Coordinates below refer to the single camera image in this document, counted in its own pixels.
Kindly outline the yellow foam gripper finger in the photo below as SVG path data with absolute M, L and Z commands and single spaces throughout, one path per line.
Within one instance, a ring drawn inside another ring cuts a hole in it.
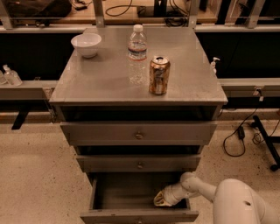
M 165 201 L 165 197 L 162 191 L 160 191 L 154 198 L 153 200 L 154 202 L 164 202 Z
M 172 206 L 172 204 L 170 204 L 170 203 L 168 203 L 168 202 L 166 202 L 164 200 L 160 200 L 160 201 L 154 202 L 154 205 L 156 207 L 171 207 Z

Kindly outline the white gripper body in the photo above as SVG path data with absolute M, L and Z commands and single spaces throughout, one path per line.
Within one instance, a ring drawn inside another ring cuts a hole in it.
M 168 185 L 162 190 L 164 205 L 172 207 L 187 197 L 187 190 L 180 184 Z

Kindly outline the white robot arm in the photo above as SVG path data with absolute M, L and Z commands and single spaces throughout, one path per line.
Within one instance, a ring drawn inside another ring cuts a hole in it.
M 178 183 L 154 198 L 157 207 L 172 207 L 197 195 L 213 203 L 213 224 L 280 224 L 277 211 L 244 182 L 228 178 L 217 186 L 185 172 Z

